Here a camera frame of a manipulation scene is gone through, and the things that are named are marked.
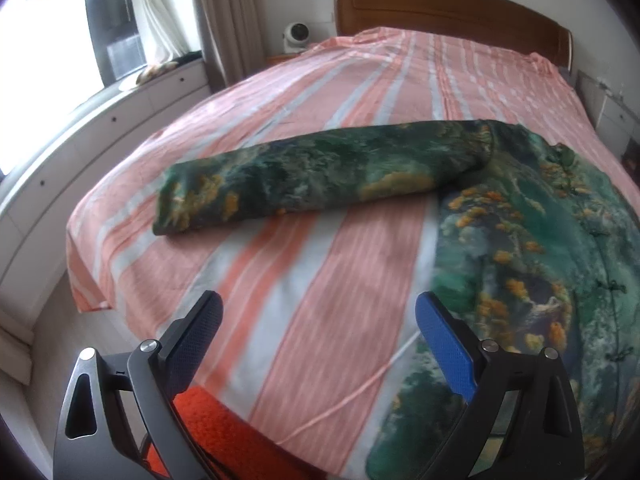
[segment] bright window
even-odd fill
[[[104,85],[85,0],[27,0],[0,12],[0,171],[26,160]]]

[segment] white camera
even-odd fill
[[[289,23],[284,29],[282,38],[285,54],[304,52],[309,42],[309,28],[304,23]]]

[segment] window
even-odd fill
[[[27,0],[0,12],[0,37],[0,181],[145,65],[131,0]]]

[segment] striped bedsheet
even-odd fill
[[[377,28],[332,38],[207,99],[158,131],[68,222],[81,311],[117,309],[160,336],[203,290],[225,319],[196,380],[300,458],[345,478],[365,460],[418,337],[437,234],[433,196],[246,221],[177,237],[151,232],[169,165],[339,126],[496,119],[563,142],[640,193],[596,137],[575,93],[537,54]]]

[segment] white nightstand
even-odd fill
[[[576,90],[600,140],[617,158],[634,138],[640,142],[638,117],[590,76],[580,72]]]

